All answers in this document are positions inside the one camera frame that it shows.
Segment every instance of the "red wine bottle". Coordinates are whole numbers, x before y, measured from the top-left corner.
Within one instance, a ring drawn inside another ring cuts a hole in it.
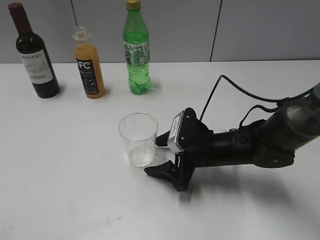
[[[21,3],[12,3],[8,8],[19,33],[16,49],[35,92],[44,99],[55,96],[60,88],[44,41],[32,31]]]

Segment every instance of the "plastic cup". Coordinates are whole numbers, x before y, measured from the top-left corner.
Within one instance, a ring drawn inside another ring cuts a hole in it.
[[[156,157],[158,121],[143,112],[131,113],[119,123],[129,162],[136,167],[149,165]]]

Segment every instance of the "yellow bottle cap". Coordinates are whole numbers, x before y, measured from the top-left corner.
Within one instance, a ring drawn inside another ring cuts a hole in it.
[[[140,0],[126,0],[126,9],[139,10],[141,8]]]

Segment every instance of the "table surface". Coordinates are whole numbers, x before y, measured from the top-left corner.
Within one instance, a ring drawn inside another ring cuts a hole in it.
[[[104,63],[107,94],[88,99],[77,65],[60,63],[61,92],[41,99],[21,64],[0,64],[0,240],[319,240],[320,139],[299,149],[292,166],[199,168],[189,191],[176,192],[128,163],[118,133],[133,112],[155,116],[158,134],[187,107],[199,115],[220,74],[283,98],[317,84],[319,65],[152,63],[152,91],[133,95],[126,65]],[[203,122],[227,131],[257,103],[221,82]],[[246,123],[269,116],[257,110]],[[169,159],[161,150],[155,161]]]

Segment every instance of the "white label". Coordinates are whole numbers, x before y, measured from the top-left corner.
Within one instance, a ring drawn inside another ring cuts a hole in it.
[[[45,84],[53,79],[44,50],[19,55],[33,84]]]
[[[150,62],[149,41],[138,44],[124,42],[126,63],[133,66],[142,66]]]
[[[179,119],[180,119],[180,115],[175,117],[175,119],[173,119],[169,139],[176,136],[177,131],[178,131]]]

